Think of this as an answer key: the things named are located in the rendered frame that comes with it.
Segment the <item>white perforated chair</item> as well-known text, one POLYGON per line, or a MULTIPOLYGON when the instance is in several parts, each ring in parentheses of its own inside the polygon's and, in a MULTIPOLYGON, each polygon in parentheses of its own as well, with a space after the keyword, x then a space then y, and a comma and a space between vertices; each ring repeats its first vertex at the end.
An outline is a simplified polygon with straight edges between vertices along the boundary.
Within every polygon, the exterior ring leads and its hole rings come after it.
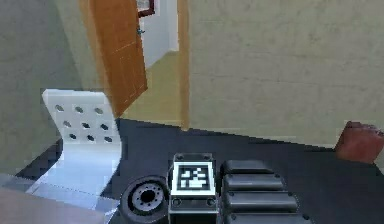
POLYGON ((102 196, 122 157, 114 113, 102 92, 46 89, 42 98, 62 139, 58 160, 28 189, 34 196, 109 210, 102 196))

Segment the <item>dark framed wall picture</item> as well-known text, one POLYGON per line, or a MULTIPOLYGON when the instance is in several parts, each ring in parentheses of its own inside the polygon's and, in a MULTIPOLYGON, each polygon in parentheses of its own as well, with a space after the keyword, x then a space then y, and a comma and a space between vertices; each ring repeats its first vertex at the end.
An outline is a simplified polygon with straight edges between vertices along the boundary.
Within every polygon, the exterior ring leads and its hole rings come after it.
POLYGON ((155 13, 155 0, 136 0, 138 16, 140 18, 153 15, 155 13))

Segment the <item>grey table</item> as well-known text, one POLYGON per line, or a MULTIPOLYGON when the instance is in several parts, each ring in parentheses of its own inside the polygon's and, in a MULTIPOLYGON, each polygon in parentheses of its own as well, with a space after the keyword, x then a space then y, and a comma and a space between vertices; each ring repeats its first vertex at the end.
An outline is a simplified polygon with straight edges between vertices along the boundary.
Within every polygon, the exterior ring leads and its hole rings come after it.
POLYGON ((107 224, 116 202, 0 173, 0 224, 107 224))

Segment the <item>brown wooden room door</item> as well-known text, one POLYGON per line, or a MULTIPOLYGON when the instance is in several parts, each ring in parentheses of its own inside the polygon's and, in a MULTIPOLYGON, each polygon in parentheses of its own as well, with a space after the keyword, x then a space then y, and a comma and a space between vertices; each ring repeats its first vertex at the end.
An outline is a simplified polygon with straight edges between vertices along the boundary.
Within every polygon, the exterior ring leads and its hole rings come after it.
POLYGON ((120 117, 147 90, 136 0, 78 0, 99 82, 120 117))

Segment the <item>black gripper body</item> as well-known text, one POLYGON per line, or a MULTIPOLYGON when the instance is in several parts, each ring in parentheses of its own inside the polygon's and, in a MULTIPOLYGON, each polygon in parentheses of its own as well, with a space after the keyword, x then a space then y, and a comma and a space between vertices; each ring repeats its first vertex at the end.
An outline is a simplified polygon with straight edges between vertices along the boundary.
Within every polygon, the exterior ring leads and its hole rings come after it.
POLYGON ((122 224, 168 224, 168 189, 163 176, 149 175, 131 182, 120 197, 122 224))

